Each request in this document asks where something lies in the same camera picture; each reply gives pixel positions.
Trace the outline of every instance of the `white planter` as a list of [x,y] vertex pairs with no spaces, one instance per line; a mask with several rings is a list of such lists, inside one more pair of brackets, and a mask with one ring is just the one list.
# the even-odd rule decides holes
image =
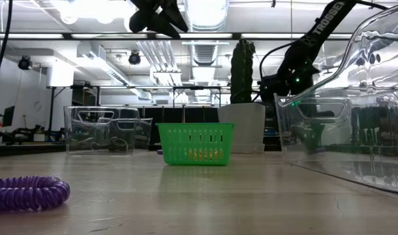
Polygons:
[[235,123],[232,153],[262,153],[266,107],[257,103],[229,104],[218,109],[219,122]]

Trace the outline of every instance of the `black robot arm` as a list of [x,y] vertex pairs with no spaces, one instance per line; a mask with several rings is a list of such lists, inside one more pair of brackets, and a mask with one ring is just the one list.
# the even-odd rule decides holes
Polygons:
[[315,25],[300,39],[276,48],[275,50],[290,46],[284,55],[284,60],[276,75],[263,77],[262,63],[271,53],[265,55],[260,64],[260,95],[263,101],[273,99],[273,94],[280,96],[297,95],[313,86],[312,75],[319,71],[312,64],[327,38],[342,22],[346,15],[356,4],[369,5],[371,7],[386,10],[386,7],[359,0],[334,0],[326,6],[321,17],[315,20]]

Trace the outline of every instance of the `table surface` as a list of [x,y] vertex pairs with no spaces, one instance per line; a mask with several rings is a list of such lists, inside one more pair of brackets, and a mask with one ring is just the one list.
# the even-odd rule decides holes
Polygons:
[[167,166],[162,155],[0,157],[0,178],[57,176],[60,208],[0,213],[0,234],[398,234],[398,198],[284,164]]

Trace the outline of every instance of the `clear plastic bin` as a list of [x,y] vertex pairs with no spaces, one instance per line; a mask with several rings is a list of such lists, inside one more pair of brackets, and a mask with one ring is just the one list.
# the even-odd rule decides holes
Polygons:
[[136,108],[66,106],[68,154],[130,155],[140,116]]
[[151,125],[153,118],[142,118],[140,124],[136,127],[135,148],[148,149],[151,138]]
[[398,192],[398,7],[363,22],[337,71],[276,97],[284,160]]

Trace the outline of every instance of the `security camera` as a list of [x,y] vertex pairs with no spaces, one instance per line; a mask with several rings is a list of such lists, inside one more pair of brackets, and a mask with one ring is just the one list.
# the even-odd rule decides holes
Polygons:
[[28,71],[31,70],[34,66],[34,63],[31,61],[31,57],[27,55],[23,55],[22,59],[19,60],[18,67],[21,70]]
[[141,63],[140,52],[136,50],[132,51],[131,55],[129,56],[128,62],[131,65],[138,65],[139,63]]

